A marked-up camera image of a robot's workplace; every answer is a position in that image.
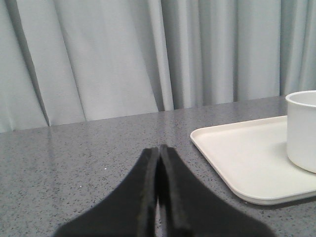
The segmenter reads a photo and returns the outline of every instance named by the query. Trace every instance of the speckled countertop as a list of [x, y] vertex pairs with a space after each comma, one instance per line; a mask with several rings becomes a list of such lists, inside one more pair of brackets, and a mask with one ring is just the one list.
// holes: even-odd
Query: speckled countertop
[[286, 114], [283, 97], [111, 118], [0, 134], [0, 236], [49, 237], [97, 204], [143, 148], [175, 147], [216, 195], [278, 237], [316, 236], [316, 198], [258, 206], [235, 196], [190, 141], [201, 127]]

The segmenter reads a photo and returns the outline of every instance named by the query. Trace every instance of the white tray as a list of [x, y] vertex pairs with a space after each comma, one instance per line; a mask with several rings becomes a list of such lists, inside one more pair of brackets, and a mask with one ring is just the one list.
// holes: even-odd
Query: white tray
[[238, 197], [274, 205], [316, 195], [316, 174], [287, 158], [286, 122], [282, 116], [205, 127], [190, 137]]

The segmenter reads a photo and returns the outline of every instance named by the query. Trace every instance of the table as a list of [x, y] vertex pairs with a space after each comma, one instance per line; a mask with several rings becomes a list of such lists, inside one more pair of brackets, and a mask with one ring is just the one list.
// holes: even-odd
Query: table
[[0, 134], [0, 236], [49, 237], [97, 204], [143, 148], [167, 144], [212, 192], [278, 237], [316, 236], [316, 198], [258, 206], [235, 196], [190, 141], [201, 127], [286, 114], [271, 97]]

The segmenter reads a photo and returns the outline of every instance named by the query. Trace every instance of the gray curtain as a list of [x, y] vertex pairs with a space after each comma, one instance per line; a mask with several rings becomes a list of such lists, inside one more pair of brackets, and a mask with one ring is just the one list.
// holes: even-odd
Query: gray curtain
[[0, 0], [0, 132], [316, 89], [315, 0]]

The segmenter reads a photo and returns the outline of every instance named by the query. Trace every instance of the tray rim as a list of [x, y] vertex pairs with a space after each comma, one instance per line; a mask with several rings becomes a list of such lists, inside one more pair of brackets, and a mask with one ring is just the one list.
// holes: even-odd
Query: tray rim
[[247, 121], [241, 121], [241, 122], [235, 122], [235, 123], [227, 123], [222, 125], [215, 125], [215, 126], [208, 126], [208, 127], [202, 127], [198, 128], [190, 133], [190, 139], [194, 143], [194, 145], [197, 147], [197, 149], [202, 153], [204, 158], [210, 163], [210, 165], [215, 169], [217, 174], [221, 177], [221, 179], [225, 182], [225, 184], [229, 187], [229, 189], [239, 198], [242, 200], [252, 203], [252, 204], [258, 204], [258, 205], [276, 205], [280, 203], [285, 203], [289, 201], [295, 201], [300, 200], [304, 198], [310, 198], [316, 195], [316, 189], [314, 191], [307, 191], [304, 193], [295, 193], [292, 195], [285, 195], [285, 196], [279, 196], [279, 197], [256, 197], [252, 195], [245, 194], [244, 192], [238, 190], [235, 188], [229, 180], [226, 180], [224, 178], [224, 174], [220, 172], [220, 170], [217, 168], [217, 166], [211, 161], [211, 159], [208, 158], [208, 155], [206, 155], [206, 152], [197, 144], [194, 136], [197, 136], [199, 132], [202, 130], [208, 129], [208, 128], [221, 128], [221, 127], [233, 127], [238, 128], [240, 125], [247, 125], [250, 124], [251, 126], [258, 126], [258, 125], [264, 125], [268, 123], [274, 123], [274, 122], [286, 122], [287, 115], [285, 116], [277, 116], [277, 117], [270, 117], [270, 118], [260, 118], [260, 119], [254, 119], [254, 120], [247, 120]]

